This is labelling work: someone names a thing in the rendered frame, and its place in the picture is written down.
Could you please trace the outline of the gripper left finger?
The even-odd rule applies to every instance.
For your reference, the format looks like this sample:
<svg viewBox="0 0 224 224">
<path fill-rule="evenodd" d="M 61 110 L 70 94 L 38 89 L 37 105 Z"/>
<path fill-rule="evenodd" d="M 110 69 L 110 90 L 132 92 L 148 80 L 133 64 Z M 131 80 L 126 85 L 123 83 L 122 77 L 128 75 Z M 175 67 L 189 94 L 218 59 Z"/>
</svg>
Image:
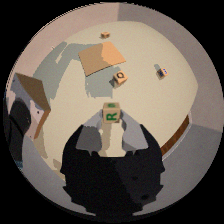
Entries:
<svg viewBox="0 0 224 224">
<path fill-rule="evenodd" d="M 100 118 L 101 117 L 101 118 Z M 102 149 L 101 134 L 99 132 L 102 109 L 92 116 L 72 134 L 65 144 L 62 155 L 62 166 L 60 173 L 65 175 L 68 165 L 75 159 L 83 156 L 91 156 L 92 151 L 99 152 Z"/>
</svg>

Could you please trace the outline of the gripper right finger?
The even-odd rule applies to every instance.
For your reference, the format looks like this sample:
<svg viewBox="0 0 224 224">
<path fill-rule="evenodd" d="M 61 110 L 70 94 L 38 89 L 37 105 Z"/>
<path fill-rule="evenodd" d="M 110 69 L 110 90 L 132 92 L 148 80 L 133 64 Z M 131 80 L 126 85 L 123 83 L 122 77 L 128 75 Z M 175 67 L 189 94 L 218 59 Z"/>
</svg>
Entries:
<svg viewBox="0 0 224 224">
<path fill-rule="evenodd" d="M 151 159 L 159 167 L 160 173 L 163 173 L 165 168 L 162 162 L 162 152 L 156 139 L 142 124 L 139 124 L 122 109 L 120 119 L 125 131 L 122 137 L 122 149 L 125 152 L 132 151 L 133 155 Z"/>
</svg>

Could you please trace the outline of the orange flat mat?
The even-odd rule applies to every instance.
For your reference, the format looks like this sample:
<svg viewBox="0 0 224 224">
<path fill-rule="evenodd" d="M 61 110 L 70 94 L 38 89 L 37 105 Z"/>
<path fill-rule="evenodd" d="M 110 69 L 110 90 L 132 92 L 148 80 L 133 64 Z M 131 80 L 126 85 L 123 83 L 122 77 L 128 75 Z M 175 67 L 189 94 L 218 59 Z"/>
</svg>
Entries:
<svg viewBox="0 0 224 224">
<path fill-rule="evenodd" d="M 89 47 L 78 54 L 86 76 L 107 67 L 126 62 L 110 41 Z"/>
</svg>

